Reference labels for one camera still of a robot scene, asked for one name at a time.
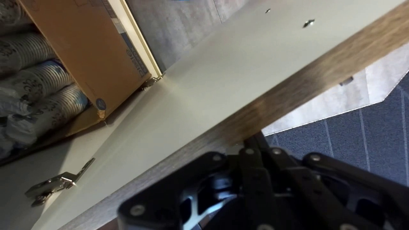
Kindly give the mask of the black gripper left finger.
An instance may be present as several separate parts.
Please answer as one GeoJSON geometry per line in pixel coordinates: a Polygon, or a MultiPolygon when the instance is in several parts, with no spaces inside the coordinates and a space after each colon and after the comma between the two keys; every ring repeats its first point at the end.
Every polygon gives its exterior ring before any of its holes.
{"type": "Polygon", "coordinates": [[[277,230],[278,212],[270,172],[264,163],[268,143],[263,132],[249,138],[240,152],[242,189],[251,230],[277,230]]]}

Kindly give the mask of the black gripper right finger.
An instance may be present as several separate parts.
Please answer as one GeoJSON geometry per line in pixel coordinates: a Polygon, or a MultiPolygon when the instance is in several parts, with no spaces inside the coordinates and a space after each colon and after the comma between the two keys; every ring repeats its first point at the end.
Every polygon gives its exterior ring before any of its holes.
{"type": "Polygon", "coordinates": [[[312,152],[269,152],[275,172],[301,200],[312,230],[409,230],[409,187],[312,152]]]}

